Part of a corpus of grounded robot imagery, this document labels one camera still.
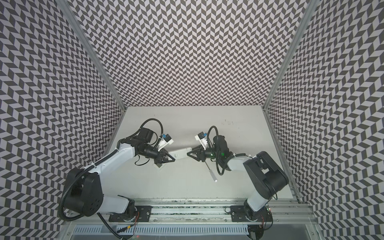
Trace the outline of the white remote with back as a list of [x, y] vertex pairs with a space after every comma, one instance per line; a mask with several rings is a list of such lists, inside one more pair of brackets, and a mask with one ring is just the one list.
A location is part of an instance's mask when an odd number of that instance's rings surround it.
[[184, 148], [184, 149], [179, 149], [179, 150], [175, 150], [175, 151], [170, 151], [169, 154], [175, 160], [179, 160], [179, 159], [187, 158], [188, 157], [187, 153], [190, 152], [191, 150], [192, 150], [192, 148]]

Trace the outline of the clear handle screwdriver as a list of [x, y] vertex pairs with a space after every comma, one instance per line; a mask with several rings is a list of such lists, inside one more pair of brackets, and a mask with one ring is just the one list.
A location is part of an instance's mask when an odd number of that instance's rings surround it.
[[212, 169], [210, 168], [209, 164], [208, 164], [207, 162], [205, 162], [205, 165], [207, 166], [208, 171], [209, 171], [209, 173], [210, 173], [210, 175], [211, 175], [213, 181], [214, 181], [215, 183], [217, 183], [217, 182], [218, 182], [218, 179], [217, 179], [217, 177], [215, 176], [215, 174], [214, 174], [214, 172], [212, 171]]

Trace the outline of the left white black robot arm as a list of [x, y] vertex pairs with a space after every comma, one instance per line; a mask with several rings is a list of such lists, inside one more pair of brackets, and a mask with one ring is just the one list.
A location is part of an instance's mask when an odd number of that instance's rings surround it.
[[155, 145], [150, 145], [154, 132], [141, 128], [135, 136], [118, 141], [115, 150], [83, 169], [72, 169], [65, 181], [59, 203], [58, 216], [70, 222], [94, 214], [123, 214], [131, 220], [135, 215], [134, 200], [104, 194], [102, 183], [119, 167], [136, 156], [153, 159], [155, 164], [172, 163], [172, 157], [165, 146], [174, 141], [170, 135], [161, 135]]

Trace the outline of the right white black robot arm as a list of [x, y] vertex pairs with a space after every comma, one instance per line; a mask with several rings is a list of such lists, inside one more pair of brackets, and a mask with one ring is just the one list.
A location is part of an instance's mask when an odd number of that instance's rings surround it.
[[214, 137], [211, 142], [207, 133], [195, 136], [200, 145], [187, 152], [187, 156], [198, 161], [207, 159], [215, 162], [218, 175], [225, 172], [246, 172], [255, 190], [245, 200], [244, 207], [238, 216], [245, 221], [267, 221], [272, 219], [268, 203], [278, 199], [278, 192], [289, 184], [289, 178], [274, 159], [265, 151], [255, 156], [245, 153], [235, 154], [229, 150], [227, 141], [222, 135]]

